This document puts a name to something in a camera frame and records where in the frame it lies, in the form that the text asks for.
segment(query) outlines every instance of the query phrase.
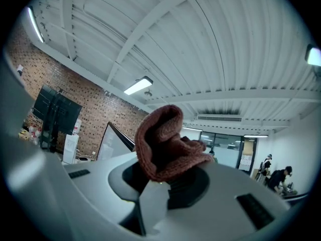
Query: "white wall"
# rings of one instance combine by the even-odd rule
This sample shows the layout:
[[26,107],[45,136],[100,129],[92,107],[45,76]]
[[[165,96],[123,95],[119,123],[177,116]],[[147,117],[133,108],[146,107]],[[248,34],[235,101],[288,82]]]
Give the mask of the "white wall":
[[304,119],[297,119],[289,128],[259,139],[252,169],[259,168],[268,154],[272,154],[271,172],[292,166],[293,182],[298,193],[308,192],[321,163],[321,108]]
[[188,137],[190,140],[199,140],[200,139],[200,131],[190,130],[190,129],[182,129],[181,130],[181,138]]

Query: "monitor screen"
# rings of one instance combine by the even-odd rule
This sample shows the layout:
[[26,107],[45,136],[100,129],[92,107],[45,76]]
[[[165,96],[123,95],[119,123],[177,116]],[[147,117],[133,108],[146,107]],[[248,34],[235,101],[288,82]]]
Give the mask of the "monitor screen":
[[36,99],[32,113],[39,119],[46,118],[46,124],[55,121],[58,130],[71,135],[82,106],[64,97],[47,85],[43,85]]
[[32,109],[32,113],[37,118],[44,120],[56,95],[57,92],[55,90],[47,85],[43,85]]

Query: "knitted fabric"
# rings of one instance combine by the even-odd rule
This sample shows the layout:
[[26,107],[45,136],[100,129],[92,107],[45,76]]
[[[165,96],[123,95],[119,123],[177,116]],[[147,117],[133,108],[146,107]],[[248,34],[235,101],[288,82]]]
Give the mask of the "knitted fabric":
[[175,105],[163,106],[149,114],[135,135],[135,150],[139,164],[153,181],[168,181],[212,156],[203,154],[201,141],[180,137],[183,112]]

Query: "person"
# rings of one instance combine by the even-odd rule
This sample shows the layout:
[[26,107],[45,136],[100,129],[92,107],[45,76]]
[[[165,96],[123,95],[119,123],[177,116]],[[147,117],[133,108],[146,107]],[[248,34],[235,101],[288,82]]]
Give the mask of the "person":
[[279,188],[279,184],[280,182],[282,182],[282,186],[285,189],[285,178],[287,175],[292,175],[292,167],[291,166],[287,166],[285,167],[284,170],[279,170],[279,171],[275,171],[273,172],[273,174],[271,175],[271,178],[267,184],[267,186],[275,193],[277,194],[281,194],[282,189]]
[[271,166],[271,160],[272,160],[272,155],[269,154],[267,155],[267,157],[264,159],[263,162],[261,162],[261,165],[260,165],[260,168],[259,168],[259,171],[255,177],[256,181],[257,182],[260,182],[263,184],[265,178],[266,178],[266,175],[268,174],[268,171],[269,171],[269,168]]
[[215,157],[215,153],[214,153],[214,151],[213,151],[213,148],[211,148],[211,150],[210,150],[209,154],[210,154],[210,155],[212,155],[212,156],[213,156],[214,161],[215,161],[216,163],[218,163],[218,160],[217,160],[217,158]]

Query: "ceiling light fixture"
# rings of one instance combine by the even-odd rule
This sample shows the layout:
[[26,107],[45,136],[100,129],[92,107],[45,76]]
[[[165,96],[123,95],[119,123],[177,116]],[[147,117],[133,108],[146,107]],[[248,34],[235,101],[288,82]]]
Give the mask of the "ceiling light fixture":
[[267,138],[268,135],[244,135],[244,137],[245,138],[255,138],[255,139],[257,139],[257,138]]
[[124,91],[125,94],[133,94],[137,91],[142,90],[143,88],[146,88],[148,86],[151,86],[153,81],[148,78],[147,76],[144,76],[141,78],[138,82],[136,82],[134,85],[130,86],[128,89]]
[[306,49],[305,60],[308,64],[321,66],[321,50],[309,44]]
[[32,11],[32,9],[30,7],[27,7],[28,8],[28,14],[29,14],[29,17],[30,17],[30,20],[32,22],[32,25],[34,26],[34,29],[37,33],[37,36],[40,40],[41,43],[44,42],[44,38],[42,37],[40,31],[39,31],[39,28],[38,28],[38,25],[36,23],[36,18],[35,18],[35,15],[34,15],[34,12]]
[[183,127],[186,130],[193,130],[193,131],[203,131],[203,130],[198,130],[198,129],[192,129],[192,128],[187,128],[187,127]]

